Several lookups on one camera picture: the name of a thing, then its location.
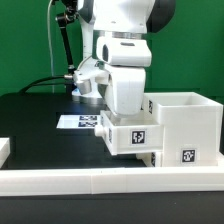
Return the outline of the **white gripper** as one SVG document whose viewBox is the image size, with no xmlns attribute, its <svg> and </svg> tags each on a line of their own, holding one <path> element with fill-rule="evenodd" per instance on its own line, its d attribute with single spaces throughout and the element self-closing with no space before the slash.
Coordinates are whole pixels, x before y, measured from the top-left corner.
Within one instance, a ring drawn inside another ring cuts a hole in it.
<svg viewBox="0 0 224 224">
<path fill-rule="evenodd" d="M 143 101 L 146 72 L 152 54 L 142 39 L 101 36 L 97 40 L 96 55 L 102 65 L 95 78 L 105 85 L 101 92 L 115 116 L 133 116 L 139 113 Z"/>
</svg>

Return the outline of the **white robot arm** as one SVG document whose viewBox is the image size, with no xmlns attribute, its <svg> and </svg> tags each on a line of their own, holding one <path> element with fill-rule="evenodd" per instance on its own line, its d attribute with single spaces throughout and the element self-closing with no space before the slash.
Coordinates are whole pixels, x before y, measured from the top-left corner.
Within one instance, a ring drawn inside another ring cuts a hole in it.
<svg viewBox="0 0 224 224">
<path fill-rule="evenodd" d="M 152 53 L 144 36 L 172 19 L 176 0 L 78 0 L 84 59 L 74 74 L 79 93 L 103 98 L 117 117 L 139 113 Z"/>
</svg>

